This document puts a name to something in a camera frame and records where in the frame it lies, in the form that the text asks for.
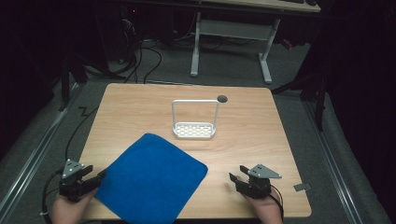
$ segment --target gray carpet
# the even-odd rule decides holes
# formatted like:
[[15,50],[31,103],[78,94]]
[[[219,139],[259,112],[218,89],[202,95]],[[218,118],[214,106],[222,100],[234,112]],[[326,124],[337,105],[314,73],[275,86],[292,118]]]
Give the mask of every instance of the gray carpet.
[[[309,46],[287,50],[282,46],[274,45],[268,57],[274,82],[268,86],[263,82],[256,54],[230,52],[222,48],[216,50],[204,49],[201,52],[199,76],[190,77],[191,46],[173,46],[170,48],[153,42],[145,43],[146,47],[154,45],[153,49],[161,53],[162,61],[160,66],[148,76],[148,83],[175,82],[270,89],[292,81],[309,50]],[[142,82],[144,75],[157,64],[159,59],[157,53],[149,49],[143,49],[143,59],[137,73],[139,83]],[[114,63],[112,65],[113,69],[120,66]],[[90,77],[89,82],[82,88],[76,101],[68,108],[58,132],[50,142],[48,153],[15,209],[13,209],[7,223],[44,223],[44,219],[39,215],[41,212],[41,191],[50,174],[64,165],[66,145],[77,126],[85,119],[82,116],[83,109],[80,107],[85,107],[86,113],[93,111],[100,104],[106,85],[111,82],[121,82],[121,80]],[[39,144],[48,126],[59,114],[58,109],[61,105],[59,86],[54,89],[55,98],[35,117],[19,141],[0,162],[1,198],[6,197],[22,166]],[[310,121],[312,118],[306,113],[304,103],[300,102],[295,91],[275,95],[275,100],[302,180],[312,187],[307,192],[312,207],[312,215],[307,218],[286,218],[285,223],[349,223],[347,213],[334,187],[324,159],[316,128]],[[349,149],[328,98],[326,107],[323,117],[324,134],[359,209],[362,223],[390,223]],[[72,138],[68,149],[69,158],[72,160],[78,161],[80,157],[94,115],[84,121]],[[55,189],[56,185],[56,181],[53,181],[49,189]],[[49,207],[54,195],[55,193],[52,193],[48,197]]]

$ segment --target human hand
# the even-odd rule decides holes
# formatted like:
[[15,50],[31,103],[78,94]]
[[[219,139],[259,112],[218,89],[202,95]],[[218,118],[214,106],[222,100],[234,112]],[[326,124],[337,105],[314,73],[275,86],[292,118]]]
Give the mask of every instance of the human hand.
[[70,202],[66,197],[58,194],[52,206],[52,223],[79,223],[96,191],[97,189],[87,193],[77,203]]
[[[279,195],[273,187],[271,187],[271,195],[280,202]],[[257,217],[263,224],[283,223],[279,206],[271,197],[252,199],[245,194],[242,196],[253,206]]]

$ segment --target blue cloth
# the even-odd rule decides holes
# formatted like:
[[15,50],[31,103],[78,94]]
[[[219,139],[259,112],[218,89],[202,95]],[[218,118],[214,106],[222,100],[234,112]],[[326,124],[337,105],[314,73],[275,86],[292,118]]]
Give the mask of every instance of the blue cloth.
[[207,167],[165,139],[144,134],[106,169],[96,198],[128,223],[173,223]]

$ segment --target desk leg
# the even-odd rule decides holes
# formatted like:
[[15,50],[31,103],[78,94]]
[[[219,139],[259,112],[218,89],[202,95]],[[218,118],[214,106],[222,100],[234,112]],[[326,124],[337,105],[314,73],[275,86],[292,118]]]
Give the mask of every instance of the desk leg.
[[191,62],[191,76],[198,76],[198,65],[199,65],[199,36],[201,32],[201,12],[197,12],[197,22],[195,25],[195,46],[194,52],[192,53]]
[[267,64],[267,57],[268,57],[268,53],[270,52],[271,46],[274,42],[274,38],[275,38],[277,27],[279,26],[279,23],[280,23],[280,19],[276,19],[274,22],[274,26],[271,30],[270,36],[268,38],[267,45],[265,47],[265,51],[264,51],[264,53],[259,53],[260,65],[262,66],[262,75],[264,76],[264,82],[266,84],[272,83],[270,70],[268,69],[268,64]]

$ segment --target blue towel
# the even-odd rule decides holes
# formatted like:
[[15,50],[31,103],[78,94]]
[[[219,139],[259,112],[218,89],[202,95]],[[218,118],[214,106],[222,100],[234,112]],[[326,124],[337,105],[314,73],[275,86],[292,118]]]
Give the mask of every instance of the blue towel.
[[108,166],[96,198],[128,223],[170,224],[206,173],[203,163],[146,133]]

